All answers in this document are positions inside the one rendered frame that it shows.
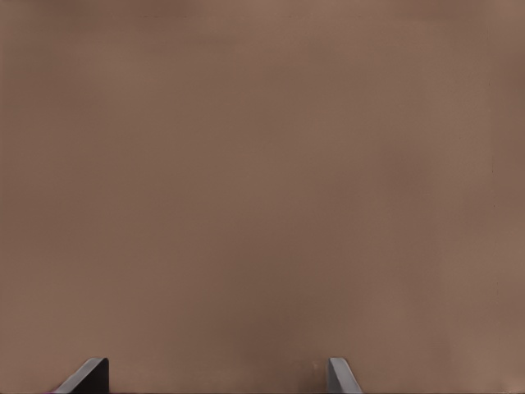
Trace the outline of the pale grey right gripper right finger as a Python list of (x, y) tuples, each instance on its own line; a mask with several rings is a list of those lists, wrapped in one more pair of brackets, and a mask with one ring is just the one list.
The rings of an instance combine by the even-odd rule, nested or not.
[(348, 362), (340, 357), (327, 361), (326, 386), (328, 394), (363, 394)]

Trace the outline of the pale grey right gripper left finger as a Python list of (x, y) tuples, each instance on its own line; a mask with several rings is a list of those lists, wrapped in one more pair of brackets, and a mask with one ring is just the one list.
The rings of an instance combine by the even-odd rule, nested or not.
[(86, 360), (51, 394), (110, 394), (108, 358)]

